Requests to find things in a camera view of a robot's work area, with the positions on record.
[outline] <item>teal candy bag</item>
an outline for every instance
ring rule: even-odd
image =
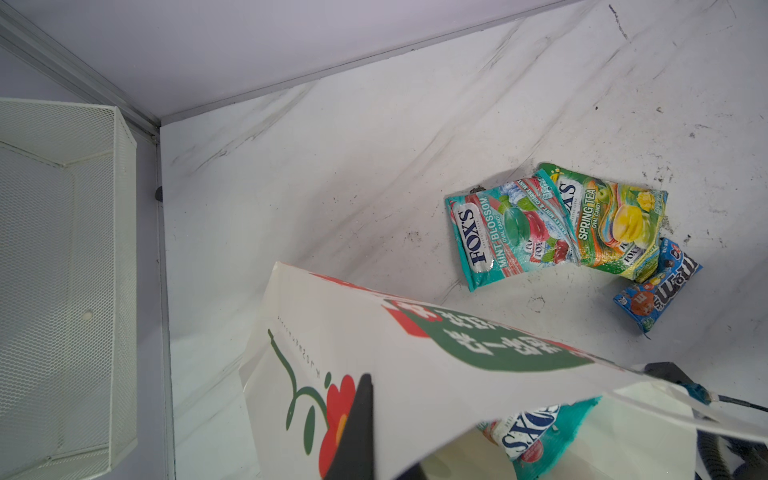
[[[518,480],[536,480],[548,473],[576,439],[578,430],[601,397],[560,407],[554,425],[512,461]]]
[[[448,197],[469,291],[512,275],[580,261],[560,195],[544,170],[500,187]]]

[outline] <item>yellow flower center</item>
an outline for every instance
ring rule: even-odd
[[[336,429],[336,446],[339,446],[341,442],[341,434],[344,433],[344,427],[346,426],[346,415],[341,415],[339,419],[339,428]]]

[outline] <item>white metal basket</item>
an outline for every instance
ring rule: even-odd
[[[136,142],[116,107],[0,99],[0,479],[136,446]]]

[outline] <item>green label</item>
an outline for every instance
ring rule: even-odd
[[[387,302],[447,353],[480,369],[549,372],[594,363],[578,350],[500,323],[434,306]]]

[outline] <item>red flower print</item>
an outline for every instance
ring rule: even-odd
[[[349,418],[349,411],[352,409],[354,400],[355,380],[349,375],[344,375],[341,380],[341,390],[337,389],[335,385],[331,385],[328,389],[328,396],[326,397],[328,432],[323,437],[319,458],[320,477],[322,478],[326,477],[333,457],[336,456],[336,449],[339,448],[341,435],[344,433],[346,420]]]

